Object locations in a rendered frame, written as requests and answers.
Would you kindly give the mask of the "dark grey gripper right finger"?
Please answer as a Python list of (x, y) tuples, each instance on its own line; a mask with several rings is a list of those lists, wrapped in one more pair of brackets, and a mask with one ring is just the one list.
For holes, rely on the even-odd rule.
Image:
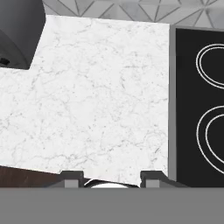
[(162, 171), (141, 171), (140, 178), (142, 188), (185, 187), (185, 185), (169, 179)]

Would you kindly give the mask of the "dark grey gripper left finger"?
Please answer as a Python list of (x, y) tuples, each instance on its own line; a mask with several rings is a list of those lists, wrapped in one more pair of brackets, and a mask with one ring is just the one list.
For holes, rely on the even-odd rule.
[(62, 171), (59, 180), (50, 184), (50, 187), (60, 188), (83, 188), (84, 172), (83, 171)]

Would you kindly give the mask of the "dark wood drawer front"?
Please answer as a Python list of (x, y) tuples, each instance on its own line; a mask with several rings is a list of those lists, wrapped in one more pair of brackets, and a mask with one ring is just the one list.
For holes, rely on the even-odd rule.
[(43, 187), (58, 181), (59, 174), (0, 165), (0, 187)]

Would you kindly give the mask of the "black glass hob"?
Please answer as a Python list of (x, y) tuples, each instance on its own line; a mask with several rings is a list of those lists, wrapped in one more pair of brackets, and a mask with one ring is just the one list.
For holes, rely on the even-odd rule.
[(224, 188), (224, 30), (170, 27), (168, 177)]

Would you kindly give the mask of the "dark grey rounded appliance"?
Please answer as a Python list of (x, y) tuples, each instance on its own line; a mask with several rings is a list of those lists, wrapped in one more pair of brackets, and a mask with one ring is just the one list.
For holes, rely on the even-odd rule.
[(0, 0), (0, 67), (28, 70), (45, 23), (43, 0)]

